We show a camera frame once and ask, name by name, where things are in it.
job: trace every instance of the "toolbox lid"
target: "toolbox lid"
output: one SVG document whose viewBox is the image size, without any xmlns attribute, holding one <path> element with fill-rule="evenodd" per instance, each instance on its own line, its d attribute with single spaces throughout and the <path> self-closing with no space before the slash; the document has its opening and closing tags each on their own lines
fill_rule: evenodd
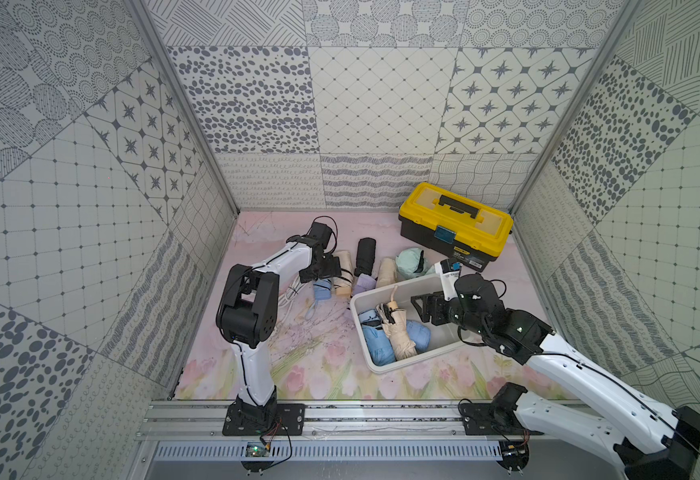
<svg viewBox="0 0 700 480">
<path fill-rule="evenodd" d="M 491 256 L 502 253 L 513 227 L 513 219 L 503 211 L 427 182 L 413 189 L 400 215 L 430 230 L 439 226 L 449 229 L 456 234 L 456 241 Z"/>
</svg>

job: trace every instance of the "metal vent grille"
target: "metal vent grille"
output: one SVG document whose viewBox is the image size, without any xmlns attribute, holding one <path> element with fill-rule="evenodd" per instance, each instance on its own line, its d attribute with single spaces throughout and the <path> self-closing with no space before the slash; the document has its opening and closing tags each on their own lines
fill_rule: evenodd
<svg viewBox="0 0 700 480">
<path fill-rule="evenodd" d="M 287 440 L 272 443 L 269 457 L 246 457 L 249 442 L 160 442 L 156 461 L 272 462 L 288 456 Z M 292 460 L 500 460 L 494 440 L 307 440 L 293 442 Z"/>
</svg>

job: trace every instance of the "star pattern tile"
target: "star pattern tile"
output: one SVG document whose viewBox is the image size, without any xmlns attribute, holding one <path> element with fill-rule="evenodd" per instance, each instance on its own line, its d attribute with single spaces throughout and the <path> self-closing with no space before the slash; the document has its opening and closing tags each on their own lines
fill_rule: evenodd
<svg viewBox="0 0 700 480">
<path fill-rule="evenodd" d="M 593 55 L 592 48 L 460 48 L 436 151 L 540 153 Z"/>
<path fill-rule="evenodd" d="M 168 224 L 195 180 L 201 154 L 151 62 L 126 76 L 85 115 Z"/>
</svg>

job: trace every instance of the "black mounting plate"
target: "black mounting plate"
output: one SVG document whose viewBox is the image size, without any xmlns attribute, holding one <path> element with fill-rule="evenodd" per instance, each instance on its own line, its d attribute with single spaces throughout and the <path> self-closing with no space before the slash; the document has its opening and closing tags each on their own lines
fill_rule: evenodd
<svg viewBox="0 0 700 480">
<path fill-rule="evenodd" d="M 494 429 L 492 424 L 496 425 L 497 421 L 493 419 L 490 403 L 462 403 L 460 406 L 462 413 L 462 425 L 464 426 L 464 435 L 467 436 L 486 436 L 486 435 L 511 435 L 507 432 L 499 433 Z M 515 430 L 523 429 L 518 420 L 513 417 L 513 425 L 508 426 L 508 429 Z M 542 432 L 532 430 L 531 435 L 544 435 Z"/>
<path fill-rule="evenodd" d="M 275 416 L 280 417 L 281 426 L 275 433 L 276 436 L 286 436 L 286 429 L 290 436 L 300 436 L 302 427 L 305 426 L 304 403 L 278 403 L 275 407 Z M 221 429 L 224 436 L 259 436 L 262 431 L 248 425 L 243 419 L 240 408 L 235 403 L 227 408 L 225 426 Z"/>
</svg>

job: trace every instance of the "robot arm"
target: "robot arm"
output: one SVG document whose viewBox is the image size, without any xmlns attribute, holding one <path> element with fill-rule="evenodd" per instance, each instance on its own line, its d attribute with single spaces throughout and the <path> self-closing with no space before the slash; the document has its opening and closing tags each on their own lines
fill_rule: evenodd
<svg viewBox="0 0 700 480">
<path fill-rule="evenodd" d="M 700 447 L 700 414 L 649 398 L 577 352 L 547 323 L 522 310 L 506 309 L 479 274 L 451 283 L 457 298 L 444 316 L 483 343 L 541 372 L 575 394 L 604 418 L 554 405 L 508 383 L 492 401 L 494 420 L 549 433 L 624 468 L 630 480 L 687 480 Z"/>
<path fill-rule="evenodd" d="M 339 259 L 325 252 L 332 235 L 328 225 L 313 222 L 306 235 L 292 236 L 282 249 L 261 262 L 230 268 L 216 326 L 232 344 L 238 378 L 244 383 L 235 399 L 235 411 L 254 431 L 266 431 L 275 419 L 277 395 L 267 339 L 278 319 L 280 278 L 299 274 L 301 283 L 306 283 L 339 276 Z M 243 298 L 251 293 L 255 293 L 253 300 Z"/>
</svg>

